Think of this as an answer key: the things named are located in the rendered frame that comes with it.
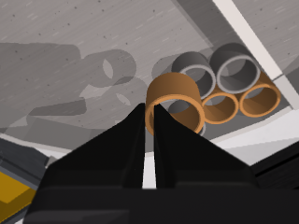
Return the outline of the grey round turntable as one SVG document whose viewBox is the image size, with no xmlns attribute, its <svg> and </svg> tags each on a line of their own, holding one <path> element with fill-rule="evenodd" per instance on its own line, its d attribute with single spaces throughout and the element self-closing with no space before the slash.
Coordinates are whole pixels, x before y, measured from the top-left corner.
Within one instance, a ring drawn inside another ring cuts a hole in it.
<svg viewBox="0 0 299 224">
<path fill-rule="evenodd" d="M 179 55 L 228 43 L 282 94 L 264 116 L 205 122 L 213 144 L 299 109 L 299 0 L 0 0 L 0 138 L 68 154 L 146 106 Z"/>
</svg>

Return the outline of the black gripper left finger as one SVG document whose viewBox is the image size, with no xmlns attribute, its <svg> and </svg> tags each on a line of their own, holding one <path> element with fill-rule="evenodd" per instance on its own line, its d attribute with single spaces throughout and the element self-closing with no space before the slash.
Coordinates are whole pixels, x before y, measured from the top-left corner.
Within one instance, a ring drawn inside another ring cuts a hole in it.
<svg viewBox="0 0 299 224">
<path fill-rule="evenodd" d="M 145 103 L 123 121 L 50 164 L 36 191 L 55 185 L 143 188 Z"/>
</svg>

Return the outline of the grey metal bushing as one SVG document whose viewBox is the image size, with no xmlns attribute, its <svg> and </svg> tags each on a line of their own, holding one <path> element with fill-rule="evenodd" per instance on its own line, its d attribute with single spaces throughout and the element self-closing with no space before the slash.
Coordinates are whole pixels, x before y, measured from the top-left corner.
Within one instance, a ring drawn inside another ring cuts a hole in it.
<svg viewBox="0 0 299 224">
<path fill-rule="evenodd" d="M 185 109 L 187 109 L 191 104 L 187 101 L 184 100 L 177 100 L 175 101 L 173 104 L 171 104 L 168 108 L 168 113 L 179 113 L 184 111 Z M 201 136 L 205 133 L 206 131 L 206 124 L 204 123 L 203 128 L 201 129 L 201 131 L 198 133 Z"/>
<path fill-rule="evenodd" d="M 213 92 L 216 85 L 215 74 L 205 55 L 196 51 L 189 51 L 179 55 L 172 64 L 171 72 L 183 74 L 192 68 L 202 68 L 206 72 L 201 79 L 196 81 L 201 100 Z"/>
<path fill-rule="evenodd" d="M 246 59 L 240 71 L 231 76 L 221 76 L 221 71 L 228 63 Z M 209 62 L 218 87 L 227 93 L 235 94 L 250 89 L 258 80 L 261 67 L 251 53 L 241 44 L 225 44 L 212 54 Z"/>
</svg>

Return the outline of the bronze bushing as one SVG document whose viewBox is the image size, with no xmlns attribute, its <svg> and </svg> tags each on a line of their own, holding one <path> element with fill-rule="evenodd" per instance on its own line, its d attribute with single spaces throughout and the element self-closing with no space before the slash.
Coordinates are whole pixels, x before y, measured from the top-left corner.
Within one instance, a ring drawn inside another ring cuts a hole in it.
<svg viewBox="0 0 299 224">
<path fill-rule="evenodd" d="M 199 133 L 205 123 L 205 113 L 198 87 L 187 75 L 171 72 L 162 74 L 149 84 L 145 106 L 145 126 L 153 135 L 154 106 L 170 99 L 179 99 L 191 105 L 182 112 L 169 113 L 176 121 Z"/>
<path fill-rule="evenodd" d="M 264 88 L 258 95 L 244 99 L 250 91 L 261 87 Z M 238 107 L 244 115 L 257 118 L 272 112 L 278 106 L 281 94 L 270 78 L 261 71 L 257 82 L 247 91 L 236 93 L 235 97 L 239 104 Z"/>
<path fill-rule="evenodd" d="M 216 105 L 205 105 L 209 99 L 220 95 L 226 96 L 222 102 Z M 210 124 L 221 124 L 232 119 L 237 113 L 239 106 L 235 95 L 222 91 L 217 83 L 213 92 L 201 101 L 205 113 L 205 122 Z"/>
</svg>

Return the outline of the dark grey divided bin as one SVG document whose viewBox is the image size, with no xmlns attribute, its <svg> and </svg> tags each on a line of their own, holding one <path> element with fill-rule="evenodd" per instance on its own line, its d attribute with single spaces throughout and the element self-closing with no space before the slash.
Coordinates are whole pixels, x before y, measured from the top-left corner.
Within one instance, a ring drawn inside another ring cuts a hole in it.
<svg viewBox="0 0 299 224">
<path fill-rule="evenodd" d="M 21 146 L 0 138 L 0 172 L 37 190 L 49 157 L 33 147 Z M 30 204 L 8 217 L 0 224 L 15 224 L 25 217 Z"/>
</svg>

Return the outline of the yellow bin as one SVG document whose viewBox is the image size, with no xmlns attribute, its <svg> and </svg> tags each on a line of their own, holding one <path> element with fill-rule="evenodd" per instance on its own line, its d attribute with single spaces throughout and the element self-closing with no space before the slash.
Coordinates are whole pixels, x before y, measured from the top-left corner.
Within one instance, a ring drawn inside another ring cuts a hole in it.
<svg viewBox="0 0 299 224">
<path fill-rule="evenodd" d="M 36 190 L 0 172 L 0 223 L 31 203 Z"/>
</svg>

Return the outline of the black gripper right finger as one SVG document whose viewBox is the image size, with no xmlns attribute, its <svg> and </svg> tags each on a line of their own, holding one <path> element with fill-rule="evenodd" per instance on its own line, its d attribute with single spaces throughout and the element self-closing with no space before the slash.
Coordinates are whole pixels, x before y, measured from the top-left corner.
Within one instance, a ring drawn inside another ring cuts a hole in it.
<svg viewBox="0 0 299 224">
<path fill-rule="evenodd" d="M 260 189 L 251 167 L 154 106 L 156 188 Z M 165 182 L 164 182 L 165 181 Z"/>
</svg>

